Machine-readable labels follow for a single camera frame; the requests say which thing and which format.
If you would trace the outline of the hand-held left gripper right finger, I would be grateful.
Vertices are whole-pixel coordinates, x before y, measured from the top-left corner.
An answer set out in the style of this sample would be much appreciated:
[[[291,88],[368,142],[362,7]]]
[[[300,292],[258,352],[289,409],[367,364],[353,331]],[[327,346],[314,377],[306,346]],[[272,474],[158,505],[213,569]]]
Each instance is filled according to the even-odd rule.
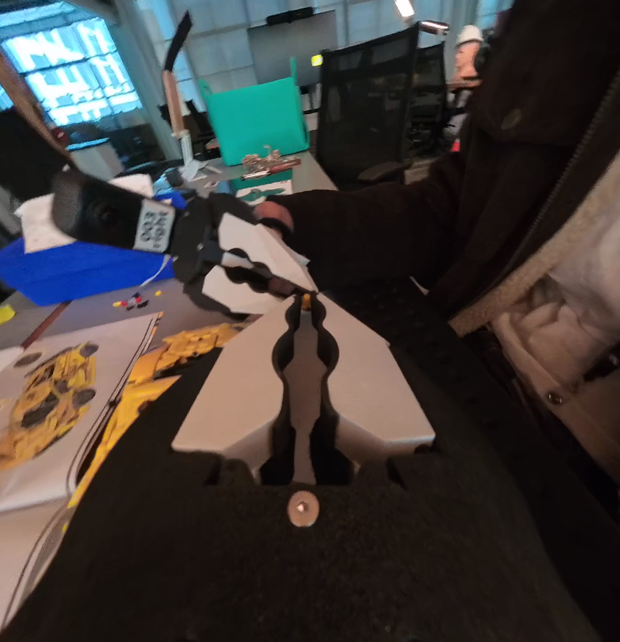
[[[317,484],[349,484],[369,462],[430,449],[435,431],[389,343],[322,294],[311,296],[317,354],[325,367],[311,431]]]

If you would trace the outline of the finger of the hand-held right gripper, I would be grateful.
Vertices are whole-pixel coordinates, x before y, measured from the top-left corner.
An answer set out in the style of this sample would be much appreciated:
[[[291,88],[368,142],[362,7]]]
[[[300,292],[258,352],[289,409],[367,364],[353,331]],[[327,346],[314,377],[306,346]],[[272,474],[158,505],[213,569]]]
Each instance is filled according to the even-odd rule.
[[[218,226],[220,265],[250,270],[265,279],[276,278],[303,292],[317,292],[306,264],[277,235],[261,223],[222,216]]]
[[[202,294],[230,313],[265,315],[290,295],[290,282],[265,268],[215,266],[203,278]]]

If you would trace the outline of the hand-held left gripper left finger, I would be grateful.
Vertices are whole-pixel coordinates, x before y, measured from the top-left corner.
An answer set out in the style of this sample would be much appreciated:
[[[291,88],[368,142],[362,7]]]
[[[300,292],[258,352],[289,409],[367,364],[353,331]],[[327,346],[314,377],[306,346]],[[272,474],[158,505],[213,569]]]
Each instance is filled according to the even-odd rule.
[[[289,484],[296,431],[284,376],[294,356],[296,297],[270,310],[221,350],[172,441],[183,453],[245,463],[262,484]]]

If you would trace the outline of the yellow toy brick car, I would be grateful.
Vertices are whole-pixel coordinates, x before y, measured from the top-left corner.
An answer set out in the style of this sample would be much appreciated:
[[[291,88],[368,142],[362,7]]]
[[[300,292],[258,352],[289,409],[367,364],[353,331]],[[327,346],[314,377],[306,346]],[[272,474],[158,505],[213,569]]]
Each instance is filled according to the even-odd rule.
[[[94,457],[67,504],[75,509],[120,438],[141,412],[157,400],[195,361],[223,348],[248,326],[247,322],[210,325],[165,337],[161,345],[138,358],[104,429]]]

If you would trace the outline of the person's right forearm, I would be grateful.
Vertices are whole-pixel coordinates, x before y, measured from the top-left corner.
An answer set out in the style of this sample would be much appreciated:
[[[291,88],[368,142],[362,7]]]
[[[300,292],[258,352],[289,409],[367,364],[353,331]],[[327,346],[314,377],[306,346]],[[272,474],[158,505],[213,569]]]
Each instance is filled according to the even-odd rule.
[[[410,184],[311,190],[268,201],[290,212],[288,245],[308,259],[320,290],[405,276],[429,286],[461,250],[457,224],[465,170],[466,157],[457,151]]]

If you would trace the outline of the person's right hand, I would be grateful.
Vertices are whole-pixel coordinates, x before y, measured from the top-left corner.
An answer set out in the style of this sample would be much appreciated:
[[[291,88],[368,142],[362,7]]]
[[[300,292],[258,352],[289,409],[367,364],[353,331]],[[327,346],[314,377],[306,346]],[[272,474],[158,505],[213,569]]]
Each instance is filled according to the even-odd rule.
[[[266,200],[253,208],[253,213],[259,224],[272,230],[283,241],[287,241],[293,231],[294,222],[290,212],[281,204]]]

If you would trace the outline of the green booklet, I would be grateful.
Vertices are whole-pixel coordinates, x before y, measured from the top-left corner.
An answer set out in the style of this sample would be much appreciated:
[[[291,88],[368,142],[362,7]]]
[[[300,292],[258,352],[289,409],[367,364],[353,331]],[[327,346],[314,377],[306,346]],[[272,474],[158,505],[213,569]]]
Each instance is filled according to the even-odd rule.
[[[235,191],[235,197],[250,207],[256,207],[258,204],[265,202],[269,197],[291,194],[293,194],[293,188],[290,179],[240,185]]]

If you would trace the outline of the green plastic bin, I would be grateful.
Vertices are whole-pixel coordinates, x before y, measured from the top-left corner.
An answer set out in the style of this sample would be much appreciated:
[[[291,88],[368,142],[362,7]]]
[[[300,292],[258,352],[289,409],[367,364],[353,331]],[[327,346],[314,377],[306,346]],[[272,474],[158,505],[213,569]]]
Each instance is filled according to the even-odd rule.
[[[310,147],[296,59],[291,57],[289,63],[289,76],[241,89],[214,92],[206,81],[199,81],[225,165],[241,165],[245,156],[262,156],[266,148],[291,155]]]

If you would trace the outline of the curved wood and black lamp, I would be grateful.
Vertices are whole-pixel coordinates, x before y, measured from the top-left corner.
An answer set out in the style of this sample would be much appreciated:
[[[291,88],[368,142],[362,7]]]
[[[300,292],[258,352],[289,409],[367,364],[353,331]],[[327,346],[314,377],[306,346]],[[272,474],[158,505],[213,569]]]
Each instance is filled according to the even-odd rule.
[[[174,74],[176,58],[183,49],[192,27],[191,15],[189,11],[186,11],[180,19],[170,42],[162,70],[163,90],[172,136],[178,141],[182,154],[182,163],[177,168],[184,183],[191,183],[207,177],[203,171],[207,162],[196,160],[194,157],[191,135],[184,123],[180,95]]]

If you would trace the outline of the white patterned paper bag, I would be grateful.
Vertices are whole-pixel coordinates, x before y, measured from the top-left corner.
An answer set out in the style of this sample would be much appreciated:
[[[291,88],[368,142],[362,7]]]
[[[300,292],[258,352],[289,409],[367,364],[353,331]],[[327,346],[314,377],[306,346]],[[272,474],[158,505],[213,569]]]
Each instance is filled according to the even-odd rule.
[[[123,176],[108,183],[146,198],[154,196],[153,181],[149,174]],[[49,250],[75,242],[74,238],[63,233],[53,222],[53,200],[54,195],[49,193],[30,199],[17,208],[15,214],[20,218],[25,253]]]

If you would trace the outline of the open instruction booklet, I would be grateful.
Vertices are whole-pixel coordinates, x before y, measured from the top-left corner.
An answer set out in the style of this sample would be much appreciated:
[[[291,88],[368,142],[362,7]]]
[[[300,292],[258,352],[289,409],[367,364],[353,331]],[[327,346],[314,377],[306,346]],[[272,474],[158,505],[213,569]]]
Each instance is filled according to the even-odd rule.
[[[0,632],[40,582],[81,469],[161,312],[33,342],[0,372]]]

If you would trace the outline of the black video bar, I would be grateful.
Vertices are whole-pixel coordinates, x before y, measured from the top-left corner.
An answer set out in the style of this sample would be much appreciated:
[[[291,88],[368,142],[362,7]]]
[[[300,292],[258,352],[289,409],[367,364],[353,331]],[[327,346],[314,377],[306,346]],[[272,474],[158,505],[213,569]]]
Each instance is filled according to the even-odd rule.
[[[281,24],[292,24],[298,20],[304,20],[314,15],[314,8],[307,6],[285,12],[275,13],[266,17],[267,26],[278,26]]]

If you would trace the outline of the white shirt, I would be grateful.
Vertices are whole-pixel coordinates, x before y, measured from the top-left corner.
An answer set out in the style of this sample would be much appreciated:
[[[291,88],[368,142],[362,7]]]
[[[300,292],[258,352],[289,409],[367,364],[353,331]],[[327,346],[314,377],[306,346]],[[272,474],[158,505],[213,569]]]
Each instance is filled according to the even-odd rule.
[[[491,328],[532,398],[619,488],[620,507],[620,357],[587,380],[620,343],[620,151],[524,267],[539,279]]]

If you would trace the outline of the wall screen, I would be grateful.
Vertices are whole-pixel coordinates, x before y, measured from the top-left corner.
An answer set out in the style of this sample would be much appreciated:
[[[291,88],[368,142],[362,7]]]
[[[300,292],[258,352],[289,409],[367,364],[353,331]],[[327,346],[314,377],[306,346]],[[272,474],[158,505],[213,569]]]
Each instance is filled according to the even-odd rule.
[[[337,13],[314,12],[292,24],[251,27],[247,36],[258,84],[281,80],[295,71],[297,85],[310,87],[320,82],[322,68],[312,67],[311,57],[337,48]]]

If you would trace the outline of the wooden post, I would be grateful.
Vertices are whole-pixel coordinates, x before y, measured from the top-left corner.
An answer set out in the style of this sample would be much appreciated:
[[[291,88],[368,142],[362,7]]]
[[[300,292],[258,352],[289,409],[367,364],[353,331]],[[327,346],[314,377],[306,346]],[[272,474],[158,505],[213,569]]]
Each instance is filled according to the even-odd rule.
[[[29,88],[28,84],[20,76],[11,62],[7,60],[0,50],[0,85],[12,100],[16,111],[25,122],[41,136],[52,148],[65,153],[56,137],[49,128],[40,108],[40,104]]]

